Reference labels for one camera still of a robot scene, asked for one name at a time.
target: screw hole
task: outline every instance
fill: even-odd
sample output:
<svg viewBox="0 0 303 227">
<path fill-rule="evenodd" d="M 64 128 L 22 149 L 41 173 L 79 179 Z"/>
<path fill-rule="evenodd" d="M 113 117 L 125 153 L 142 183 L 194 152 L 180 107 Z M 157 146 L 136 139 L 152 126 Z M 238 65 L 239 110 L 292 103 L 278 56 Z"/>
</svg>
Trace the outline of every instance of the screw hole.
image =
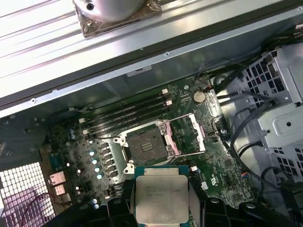
<svg viewBox="0 0 303 227">
<path fill-rule="evenodd" d="M 94 4 L 89 3 L 89 4 L 87 4 L 86 8 L 87 8 L 88 10 L 93 10 L 93 9 L 94 9 Z"/>
</svg>

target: metal bracket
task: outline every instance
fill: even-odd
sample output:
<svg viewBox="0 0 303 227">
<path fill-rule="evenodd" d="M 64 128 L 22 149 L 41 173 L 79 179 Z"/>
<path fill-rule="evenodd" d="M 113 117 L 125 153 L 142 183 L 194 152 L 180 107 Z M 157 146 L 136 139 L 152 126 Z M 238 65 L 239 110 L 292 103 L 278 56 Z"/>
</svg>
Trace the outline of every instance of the metal bracket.
<svg viewBox="0 0 303 227">
<path fill-rule="evenodd" d="M 123 173 L 125 174 L 134 174 L 134 161 L 133 160 L 129 160 L 129 162 L 126 164 L 126 168 L 123 170 Z"/>
</svg>

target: mesh grille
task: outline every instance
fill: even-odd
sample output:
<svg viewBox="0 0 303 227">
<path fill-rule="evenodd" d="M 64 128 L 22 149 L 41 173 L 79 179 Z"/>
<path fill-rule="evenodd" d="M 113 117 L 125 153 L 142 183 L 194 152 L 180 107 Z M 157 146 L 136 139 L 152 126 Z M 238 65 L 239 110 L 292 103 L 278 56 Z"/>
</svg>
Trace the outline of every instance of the mesh grille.
<svg viewBox="0 0 303 227">
<path fill-rule="evenodd" d="M 285 90 L 279 72 L 272 63 L 268 63 L 266 58 L 262 58 L 248 67 L 246 72 L 247 85 L 250 91 L 255 94 L 272 96 Z M 254 98 L 257 108 L 263 101 Z"/>
<path fill-rule="evenodd" d="M 0 172 L 5 204 L 2 219 L 7 227 L 20 227 L 21 218 L 28 205 L 38 195 L 48 192 L 40 164 L 33 163 Z M 55 216 L 49 196 L 35 200 L 23 218 L 23 227 L 39 227 Z"/>
<path fill-rule="evenodd" d="M 298 172 L 296 171 L 294 162 L 292 160 L 283 157 L 276 157 L 276 158 L 282 170 L 288 172 L 289 174 L 298 176 Z"/>
</svg>

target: wire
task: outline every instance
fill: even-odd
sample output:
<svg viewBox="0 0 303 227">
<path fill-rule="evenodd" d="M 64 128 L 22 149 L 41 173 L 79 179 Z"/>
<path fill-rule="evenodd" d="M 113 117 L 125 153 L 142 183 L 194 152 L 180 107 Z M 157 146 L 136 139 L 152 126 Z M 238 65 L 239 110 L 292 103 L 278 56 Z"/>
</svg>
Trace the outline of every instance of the wire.
<svg viewBox="0 0 303 227">
<path fill-rule="evenodd" d="M 252 172 L 245 164 L 244 162 L 241 160 L 241 158 L 238 156 L 234 144 L 236 139 L 239 137 L 240 133 L 243 131 L 243 129 L 245 128 L 245 126 L 255 117 L 257 117 L 258 115 L 260 115 L 263 111 L 267 110 L 269 107 L 271 107 L 271 103 L 270 102 L 266 102 L 264 103 L 259 109 L 256 109 L 255 111 L 253 111 L 241 124 L 240 126 L 237 128 L 235 134 L 232 137 L 231 140 L 231 146 L 229 149 L 229 152 L 231 154 L 231 156 L 245 169 L 245 171 L 247 171 L 247 173 L 249 173 L 251 176 L 255 177 L 256 179 L 258 179 L 259 181 L 264 182 L 265 184 L 278 189 L 274 184 L 264 180 L 263 178 L 261 178 L 260 176 L 258 176 L 257 174 L 255 174 L 254 172 Z"/>
<path fill-rule="evenodd" d="M 24 222 L 25 215 L 26 215 L 28 209 L 31 207 L 31 205 L 32 205 L 36 200 L 40 199 L 41 197 L 43 197 L 43 196 L 45 196 L 45 195 L 49 195 L 49 196 L 53 199 L 53 202 L 54 202 L 55 204 L 62 205 L 62 206 L 65 205 L 65 204 L 56 202 L 56 201 L 54 200 L 52 194 L 50 194 L 50 193 L 48 193 L 48 192 L 44 192 L 44 193 L 42 193 L 42 194 L 36 196 L 36 197 L 33 199 L 33 201 L 31 201 L 31 202 L 27 205 L 27 208 L 25 209 L 23 215 L 21 216 L 20 227 L 23 227 L 23 224 L 24 224 L 23 222 Z"/>
<path fill-rule="evenodd" d="M 226 66 L 224 68 L 220 68 L 218 70 L 212 71 L 208 76 L 209 78 L 214 78 L 218 75 L 221 75 L 223 73 L 227 73 L 232 71 L 232 73 L 225 78 L 219 85 L 217 85 L 214 88 L 214 91 L 216 94 L 218 94 L 220 91 L 227 88 L 227 86 L 237 77 L 241 74 L 241 72 L 247 68 L 244 67 L 244 65 L 251 65 L 253 62 L 255 62 L 257 59 L 262 57 L 262 53 L 267 51 L 273 51 L 277 47 L 282 45 L 290 45 L 290 44 L 296 44 L 303 41 L 303 29 L 294 29 L 293 27 L 291 29 L 288 29 L 285 32 L 279 33 L 276 36 L 270 37 L 269 39 L 265 40 L 263 44 L 260 47 L 260 50 L 257 51 L 255 54 L 253 54 L 248 59 L 241 61 L 241 65 L 239 64 L 233 64 L 230 66 Z"/>
<path fill-rule="evenodd" d="M 249 110 L 249 112 L 251 111 L 251 109 L 247 107 L 247 108 L 244 108 L 244 109 L 238 111 L 238 112 L 234 115 L 234 117 L 233 117 L 233 119 L 232 119 L 232 124 L 231 124 L 231 135 L 232 135 L 233 127 L 234 127 L 234 125 L 235 125 L 237 116 L 238 116 L 239 114 L 241 114 L 241 113 L 247 111 L 247 110 Z"/>
<path fill-rule="evenodd" d="M 265 180 L 266 174 L 270 170 L 277 170 L 278 172 L 283 173 L 290 182 L 292 182 L 292 183 L 294 182 L 292 177 L 286 171 L 284 171 L 284 170 L 282 170 L 278 167 L 275 167 L 275 166 L 270 166 L 270 167 L 267 167 L 266 169 L 264 169 L 262 174 L 261 174 L 261 178 Z M 263 184 L 263 182 L 261 182 L 261 188 L 260 188 L 259 196 L 261 196 L 264 193 L 264 189 L 265 189 L 265 185 Z"/>
<path fill-rule="evenodd" d="M 254 147 L 254 146 L 262 147 L 263 144 L 262 144 L 261 141 L 257 141 L 257 142 L 251 143 L 251 144 L 249 144 L 249 145 L 246 145 L 246 146 L 242 149 L 242 151 L 239 152 L 239 157 L 241 157 L 241 156 L 244 154 L 244 152 L 247 151 L 249 148 Z"/>
</svg>

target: ram slot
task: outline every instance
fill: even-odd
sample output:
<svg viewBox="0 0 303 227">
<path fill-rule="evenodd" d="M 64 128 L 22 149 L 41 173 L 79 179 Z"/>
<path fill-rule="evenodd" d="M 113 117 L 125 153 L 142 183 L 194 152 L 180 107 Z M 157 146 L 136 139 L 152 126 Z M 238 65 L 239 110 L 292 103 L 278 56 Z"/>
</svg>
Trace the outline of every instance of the ram slot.
<svg viewBox="0 0 303 227">
<path fill-rule="evenodd" d="M 149 105 L 152 105 L 153 103 L 163 102 L 166 99 L 165 96 L 167 96 L 167 94 L 160 93 L 160 94 L 150 96 L 146 99 L 141 99 L 137 102 L 133 102 L 131 104 L 126 104 L 123 107 L 117 107 L 114 110 L 107 111 L 105 113 L 102 113 L 102 114 L 94 117 L 94 118 L 91 118 L 90 122 L 93 123 L 94 121 L 100 120 L 100 118 L 107 118 L 107 117 L 110 118 L 112 116 L 123 114 L 127 110 L 131 110 L 131 109 L 134 109 L 134 108 L 139 108 L 140 106 L 149 106 Z"/>
<path fill-rule="evenodd" d="M 131 117 L 136 116 L 138 114 L 142 114 L 142 113 L 145 113 L 146 111 L 150 111 L 150 109 L 152 109 L 152 110 L 160 109 L 164 106 L 164 104 L 165 103 L 157 103 L 155 105 L 148 106 L 146 108 L 142 108 L 142 109 L 138 109 L 138 110 L 136 109 L 136 110 L 125 111 L 123 115 L 112 117 L 112 118 L 109 118 L 107 120 L 95 122 L 95 124 L 91 125 L 90 129 L 91 130 L 98 129 L 100 127 L 106 126 L 106 124 L 109 124 L 111 122 L 119 122 L 119 121 L 127 120 L 128 118 L 131 118 Z"/>
<path fill-rule="evenodd" d="M 111 132 L 114 132 L 114 131 L 117 131 L 117 130 L 120 130 L 120 129 L 136 127 L 136 126 L 138 126 L 138 125 L 140 125 L 144 122 L 149 122 L 149 121 L 152 121 L 154 119 L 157 119 L 168 111 L 169 111 L 169 108 L 164 107 L 161 110 L 157 110 L 157 111 L 154 111 L 152 113 L 147 113 L 145 115 L 141 115 L 138 118 L 136 118 L 135 120 L 132 120 L 132 122 L 126 122 L 126 123 L 120 124 L 118 126 L 114 126 L 113 128 L 105 129 L 103 131 L 93 132 L 92 137 L 95 137 L 95 138 L 96 137 L 101 137 L 103 135 L 109 134 Z"/>
<path fill-rule="evenodd" d="M 135 121 L 136 119 L 140 118 L 141 116 L 144 116 L 145 114 L 152 113 L 152 112 L 155 112 L 155 111 L 161 110 L 161 109 L 163 109 L 163 105 L 157 105 L 157 106 L 153 106 L 150 108 L 144 108 L 143 110 L 133 112 L 131 115 L 126 115 L 122 119 L 120 119 L 120 118 L 113 119 L 109 122 L 105 122 L 104 124 L 92 126 L 92 127 L 90 127 L 89 130 L 90 131 L 99 131 L 99 130 L 103 130 L 105 128 L 111 127 L 113 125 L 119 125 L 119 124 L 123 124 L 125 122 Z"/>
</svg>

